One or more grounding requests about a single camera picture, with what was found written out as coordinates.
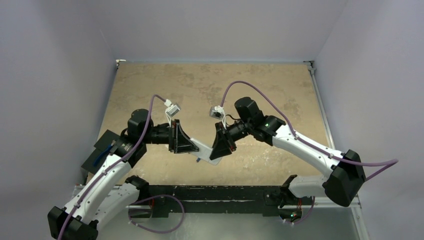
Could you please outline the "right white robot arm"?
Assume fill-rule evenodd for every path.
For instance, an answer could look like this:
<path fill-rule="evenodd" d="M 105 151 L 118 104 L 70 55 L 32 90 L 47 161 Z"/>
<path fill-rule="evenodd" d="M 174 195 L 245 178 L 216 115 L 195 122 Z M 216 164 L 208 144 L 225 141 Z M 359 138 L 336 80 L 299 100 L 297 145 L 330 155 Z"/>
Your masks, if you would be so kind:
<path fill-rule="evenodd" d="M 264 115 L 250 97 L 238 99 L 234 106 L 240 118 L 229 126 L 221 122 L 215 124 L 210 160 L 231 155 L 237 149 L 236 141 L 251 135 L 259 142 L 295 155 L 320 172 L 318 176 L 291 175 L 280 188 L 282 205 L 303 197 L 328 197 L 342 207 L 351 204 L 366 181 L 361 159 L 355 151 L 343 153 L 315 141 L 308 146 L 301 141 L 305 136 L 294 135 L 282 119 Z"/>

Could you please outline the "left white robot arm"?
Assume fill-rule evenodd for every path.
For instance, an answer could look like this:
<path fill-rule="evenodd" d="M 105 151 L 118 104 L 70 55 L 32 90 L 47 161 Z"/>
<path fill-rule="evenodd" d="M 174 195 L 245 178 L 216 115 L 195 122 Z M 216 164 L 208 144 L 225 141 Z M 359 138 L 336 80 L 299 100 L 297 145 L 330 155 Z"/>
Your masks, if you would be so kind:
<path fill-rule="evenodd" d="M 106 132 L 100 138 L 104 150 L 96 149 L 89 162 L 96 172 L 83 189 L 63 207 L 53 207 L 47 215 L 51 236 L 56 240 L 95 240 L 100 230 L 123 208 L 143 205 L 152 214 L 164 193 L 152 195 L 150 184 L 127 173 L 146 154 L 148 144 L 167 145 L 173 154 L 191 154 L 208 160 L 211 148 L 189 137 L 180 121 L 173 119 L 177 105 L 165 111 L 167 122 L 154 125 L 151 112 L 132 112 L 120 135 Z"/>

